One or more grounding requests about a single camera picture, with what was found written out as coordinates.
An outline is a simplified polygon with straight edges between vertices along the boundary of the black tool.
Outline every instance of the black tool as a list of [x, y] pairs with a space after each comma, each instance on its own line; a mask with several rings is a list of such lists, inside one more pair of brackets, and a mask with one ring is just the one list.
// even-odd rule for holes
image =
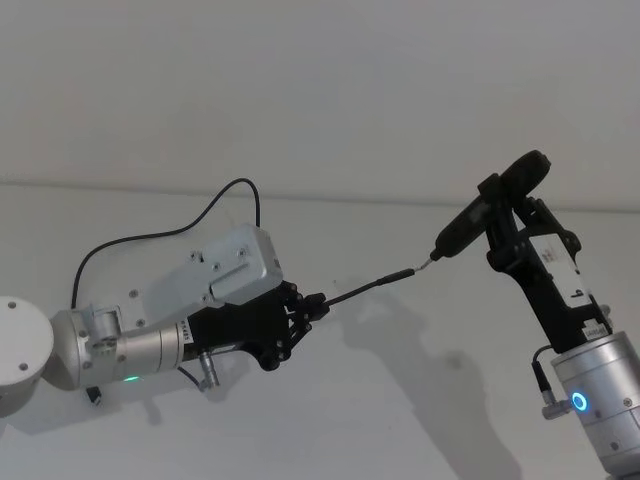
[[496, 215], [496, 206], [508, 201], [512, 206], [525, 197], [547, 176], [551, 162], [538, 150], [516, 160], [502, 175], [494, 173], [478, 187], [480, 196], [465, 208], [438, 236], [431, 259], [455, 257], [480, 235]]

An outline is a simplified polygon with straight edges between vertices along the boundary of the metal cylinder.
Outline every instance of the metal cylinder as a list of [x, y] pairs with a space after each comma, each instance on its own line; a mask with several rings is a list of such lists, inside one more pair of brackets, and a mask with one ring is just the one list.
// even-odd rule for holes
[[587, 343], [551, 364], [604, 469], [640, 473], [640, 360], [627, 335]]
[[182, 362], [184, 337], [177, 325], [134, 337], [119, 337], [109, 348], [95, 349], [82, 314], [62, 311], [51, 319], [53, 354], [43, 378], [62, 390], [158, 373]]
[[213, 364], [213, 356], [209, 352], [202, 352], [198, 358], [200, 358], [200, 366], [204, 373], [204, 380], [200, 383], [201, 390], [209, 390], [214, 387], [220, 386], [218, 380], [218, 373], [216, 367]]

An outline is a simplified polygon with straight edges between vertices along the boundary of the white backdrop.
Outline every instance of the white backdrop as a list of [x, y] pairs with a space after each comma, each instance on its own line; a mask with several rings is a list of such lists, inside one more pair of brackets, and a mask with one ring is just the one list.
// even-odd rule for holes
[[[0, 292], [47, 315], [69, 302], [85, 252], [121, 235], [186, 224], [207, 199], [2, 187]], [[192, 248], [253, 218], [225, 199], [181, 238], [117, 247], [90, 264], [81, 304], [150, 281]], [[421, 261], [455, 209], [267, 201], [264, 227], [287, 279], [342, 292]], [[640, 217], [561, 214], [583, 240], [581, 270], [640, 345]], [[571, 416], [540, 416], [530, 356], [545, 338], [515, 283], [478, 242], [423, 275], [337, 308], [279, 371], [243, 354], [206, 398], [178, 373], [83, 394], [39, 387], [0, 427], [3, 479], [602, 480]], [[190, 366], [196, 372], [196, 365]]]
[[203, 192], [251, 175], [270, 194], [460, 203], [540, 148], [554, 204], [640, 210], [639, 16], [633, 0], [2, 0], [0, 180]]

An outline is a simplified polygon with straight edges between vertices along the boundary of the metal pin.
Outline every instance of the metal pin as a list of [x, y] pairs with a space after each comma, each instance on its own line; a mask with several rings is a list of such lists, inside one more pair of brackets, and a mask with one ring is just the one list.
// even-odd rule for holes
[[198, 358], [200, 359], [200, 366], [204, 373], [204, 380], [200, 382], [200, 390], [211, 390], [214, 387], [220, 386], [220, 380], [218, 380], [218, 373], [213, 365], [213, 357], [209, 352], [202, 352]]
[[416, 272], [421, 272], [422, 270], [427, 268], [432, 263], [433, 263], [433, 258], [429, 258], [426, 262], [424, 262], [422, 265], [420, 265], [418, 268], [416, 268]]

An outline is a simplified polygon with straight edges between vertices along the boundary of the black cable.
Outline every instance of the black cable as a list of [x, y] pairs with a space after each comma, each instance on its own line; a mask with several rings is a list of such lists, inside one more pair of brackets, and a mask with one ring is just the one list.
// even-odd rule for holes
[[189, 373], [187, 370], [185, 370], [182, 367], [178, 367], [178, 371], [183, 374], [185, 377], [187, 377], [189, 380], [191, 380], [193, 382], [193, 384], [197, 387], [200, 388], [200, 382], [198, 381], [198, 379], [196, 377], [194, 377], [193, 375], [191, 375], [191, 373]]
[[[218, 203], [218, 201], [222, 198], [222, 196], [227, 193], [227, 191], [233, 187], [234, 185], [237, 185], [238, 183], [246, 183], [247, 185], [249, 185], [249, 187], [251, 188], [251, 190], [253, 191], [253, 198], [255, 201], [255, 205], [256, 205], [256, 227], [260, 227], [260, 216], [261, 216], [261, 212], [260, 212], [260, 193], [258, 192], [258, 188], [256, 187], [255, 183], [253, 183], [251, 180], [249, 180], [248, 178], [236, 178], [235, 180], [229, 182], [227, 185], [225, 185], [222, 190], [220, 190], [215, 197], [213, 197], [213, 200], [211, 200], [211, 202], [209, 202], [209, 205], [207, 205], [207, 207], [202, 211], [202, 213], [200, 215], [198, 215], [198, 217], [191, 222], [188, 225], [185, 225], [182, 228], [177, 228], [175, 230], [168, 230], [166, 232], [158, 232], [158, 233], [149, 233], [146, 235], [134, 235], [131, 237], [124, 237], [124, 238], [119, 238], [116, 240], [111, 240], [110, 242], [107, 243], [103, 243], [102, 245], [97, 246], [96, 248], [94, 248], [93, 250], [91, 250], [83, 259], [82, 262], [80, 262], [80, 266], [78, 267], [78, 271], [76, 272], [76, 276], [75, 279], [73, 280], [73, 292], [71, 294], [71, 308], [74, 309], [76, 308], [77, 305], [77, 301], [78, 301], [78, 290], [80, 287], [80, 279], [82, 277], [82, 272], [84, 271], [84, 267], [86, 267], [87, 263], [89, 262], [89, 260], [91, 260], [91, 257], [93, 257], [96, 253], [104, 250], [105, 248], [109, 248], [112, 247], [114, 245], [119, 245], [121, 243], [126, 243], [126, 242], [133, 242], [136, 240], [150, 240], [153, 238], [163, 238], [163, 237], [171, 237], [173, 235], [179, 235], [181, 233], [186, 232], [187, 230], [191, 230], [193, 227], [195, 227], [198, 223], [200, 223], [202, 221], [202, 219], [207, 215], [207, 213], [209, 213], [209, 210], [211, 210], [214, 205], [216, 203]], [[180, 373], [182, 373], [185, 377], [187, 377], [190, 381], [192, 381], [198, 388], [200, 387], [200, 382], [198, 382], [198, 380], [191, 375], [189, 372], [187, 372], [184, 368], [182, 367], [178, 367], [178, 371]], [[98, 387], [91, 387], [88, 388], [86, 390], [87, 395], [89, 396], [89, 400], [91, 400], [91, 403], [93, 403], [94, 405], [99, 405], [101, 400], [102, 400], [102, 392], [100, 392], [100, 389]]]
[[399, 280], [403, 280], [408, 277], [412, 277], [413, 275], [416, 274], [418, 270], [420, 269], [407, 268], [405, 270], [400, 270], [399, 272], [392, 273], [391, 275], [387, 275], [385, 277], [379, 278], [378, 280], [374, 280], [371, 283], [367, 283], [366, 285], [356, 288], [355, 290], [344, 293], [339, 297], [333, 298], [331, 300], [327, 300], [326, 302], [324, 302], [324, 306], [331, 307], [338, 303], [344, 302], [345, 300], [349, 300], [350, 298], [353, 298], [356, 295], [360, 295], [361, 293], [364, 293], [367, 290], [371, 290], [372, 288], [379, 287], [381, 285], [386, 285], [388, 283], [397, 282]]
[[542, 355], [542, 353], [546, 352], [547, 350], [551, 350], [553, 347], [551, 345], [545, 345], [542, 348], [539, 348], [538, 350], [536, 350], [536, 353], [533, 354], [533, 361], [537, 362], [538, 361], [538, 357], [540, 355]]
[[547, 350], [551, 350], [553, 347], [551, 345], [546, 345], [542, 348], [536, 350], [536, 353], [533, 354], [533, 361], [531, 362], [531, 368], [533, 369], [533, 374], [536, 376], [536, 382], [538, 382], [538, 388], [542, 393], [551, 392], [551, 384], [549, 383], [549, 379], [547, 375], [544, 373], [544, 369], [542, 368], [542, 364], [538, 361], [538, 357], [543, 352]]
[[84, 270], [84, 267], [87, 265], [87, 262], [91, 259], [91, 257], [93, 257], [96, 253], [104, 250], [105, 248], [112, 247], [114, 245], [119, 245], [121, 243], [133, 242], [135, 240], [150, 240], [152, 238], [171, 237], [173, 235], [179, 235], [181, 233], [184, 233], [187, 230], [190, 230], [193, 227], [195, 227], [198, 223], [200, 223], [200, 221], [207, 215], [207, 213], [209, 213], [209, 210], [211, 210], [213, 206], [216, 203], [218, 203], [218, 200], [220, 200], [220, 198], [222, 198], [222, 196], [225, 193], [227, 193], [227, 190], [229, 190], [231, 187], [233, 187], [238, 183], [246, 183], [247, 185], [249, 185], [249, 187], [251, 187], [251, 190], [253, 190], [253, 197], [256, 203], [256, 226], [259, 227], [260, 226], [260, 194], [258, 193], [258, 189], [255, 186], [255, 184], [248, 178], [236, 178], [235, 180], [229, 182], [222, 190], [220, 190], [218, 194], [213, 198], [213, 200], [211, 200], [209, 205], [207, 205], [207, 208], [205, 208], [203, 212], [200, 215], [198, 215], [198, 218], [196, 218], [189, 225], [185, 225], [184, 227], [177, 228], [175, 230], [168, 230], [166, 232], [149, 233], [146, 235], [134, 235], [132, 237], [124, 237], [124, 238], [119, 238], [117, 240], [111, 240], [110, 242], [103, 243], [102, 245], [91, 250], [84, 257], [84, 259], [80, 263], [80, 266], [78, 267], [78, 271], [76, 272], [76, 278], [73, 281], [73, 294], [71, 295], [71, 308], [72, 309], [76, 308], [76, 304], [78, 300], [78, 288], [80, 286], [80, 278], [82, 277], [82, 272]]

